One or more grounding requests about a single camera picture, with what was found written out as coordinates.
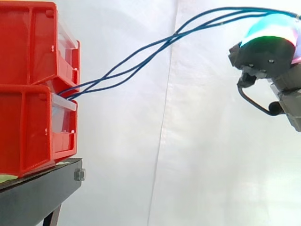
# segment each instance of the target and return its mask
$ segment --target robotic arm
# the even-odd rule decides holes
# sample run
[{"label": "robotic arm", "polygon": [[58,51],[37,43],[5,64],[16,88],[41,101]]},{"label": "robotic arm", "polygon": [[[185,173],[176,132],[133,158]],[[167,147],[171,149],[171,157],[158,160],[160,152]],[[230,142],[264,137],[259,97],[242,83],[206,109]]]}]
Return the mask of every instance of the robotic arm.
[{"label": "robotic arm", "polygon": [[[270,116],[286,114],[301,132],[301,24],[280,14],[264,17],[247,36],[230,49],[232,66],[242,71],[237,83],[240,95]],[[250,99],[243,89],[267,79],[278,97],[269,109]]]}]

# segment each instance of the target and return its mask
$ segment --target gray metal part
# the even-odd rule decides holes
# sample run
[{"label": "gray metal part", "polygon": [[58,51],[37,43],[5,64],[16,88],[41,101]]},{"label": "gray metal part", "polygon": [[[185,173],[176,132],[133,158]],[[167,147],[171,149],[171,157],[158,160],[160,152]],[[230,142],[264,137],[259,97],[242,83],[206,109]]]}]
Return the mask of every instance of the gray metal part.
[{"label": "gray metal part", "polygon": [[267,77],[267,74],[264,72],[260,72],[257,69],[254,69],[252,67],[247,67],[247,66],[243,66],[242,67],[242,74],[243,73],[248,73],[251,76],[256,76],[257,79],[264,79]]},{"label": "gray metal part", "polygon": [[229,52],[230,52],[229,60],[232,64],[232,66],[235,67],[235,61],[236,61],[236,58],[237,58],[238,52],[239,52],[239,44],[236,44],[231,49],[229,49]]},{"label": "gray metal part", "polygon": [[272,81],[279,91],[301,89],[301,64],[290,68]]},{"label": "gray metal part", "polygon": [[74,180],[84,181],[86,179],[86,169],[76,169],[74,172]]},{"label": "gray metal part", "polygon": [[301,132],[301,89],[289,94],[280,92],[278,97],[291,125]]},{"label": "gray metal part", "polygon": [[301,132],[301,65],[273,78],[272,82],[271,88],[278,96],[289,122]]},{"label": "gray metal part", "polygon": [[63,162],[44,172],[0,183],[0,226],[37,225],[81,186],[81,181],[74,180],[74,172],[82,169],[82,160]]}]

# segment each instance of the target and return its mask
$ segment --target black cable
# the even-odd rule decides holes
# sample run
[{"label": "black cable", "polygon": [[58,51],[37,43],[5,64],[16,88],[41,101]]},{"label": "black cable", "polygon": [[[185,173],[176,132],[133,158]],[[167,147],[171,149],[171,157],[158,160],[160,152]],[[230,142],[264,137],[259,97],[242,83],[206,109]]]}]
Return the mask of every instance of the black cable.
[{"label": "black cable", "polygon": [[266,113],[267,115],[270,115],[270,116],[277,116],[277,115],[281,114],[281,112],[279,112],[279,111],[269,111],[269,110],[265,109],[264,107],[260,106],[258,103],[256,103],[255,101],[253,101],[251,98],[249,98],[244,93],[242,87],[237,86],[237,88],[238,88],[238,92],[241,95],[241,97],[243,99],[245,99],[247,102],[249,102],[250,104],[252,104],[254,107],[256,107],[258,110],[260,110],[260,111],[262,111],[262,112],[264,112],[264,113]]}]

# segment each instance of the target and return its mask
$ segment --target white fabric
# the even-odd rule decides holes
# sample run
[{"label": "white fabric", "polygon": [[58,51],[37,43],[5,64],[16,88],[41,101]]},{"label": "white fabric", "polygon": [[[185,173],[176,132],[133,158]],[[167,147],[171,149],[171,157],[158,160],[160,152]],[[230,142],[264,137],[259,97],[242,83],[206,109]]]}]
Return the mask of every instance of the white fabric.
[{"label": "white fabric", "polygon": [[[210,8],[301,10],[292,0],[57,3],[81,41],[82,81]],[[79,98],[87,179],[64,203],[60,226],[301,225],[301,134],[239,96],[240,72],[227,57],[254,21],[192,34],[128,83]],[[275,99],[265,81],[248,94],[265,105]]]}]

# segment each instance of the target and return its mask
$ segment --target green tape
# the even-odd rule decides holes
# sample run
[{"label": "green tape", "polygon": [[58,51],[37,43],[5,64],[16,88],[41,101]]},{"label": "green tape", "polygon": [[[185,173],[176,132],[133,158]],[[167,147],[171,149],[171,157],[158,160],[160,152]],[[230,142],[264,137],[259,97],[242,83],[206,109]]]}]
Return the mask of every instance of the green tape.
[{"label": "green tape", "polygon": [[3,175],[0,175],[0,183],[3,183],[8,180],[14,180],[17,178],[18,178],[17,176],[3,174]]}]

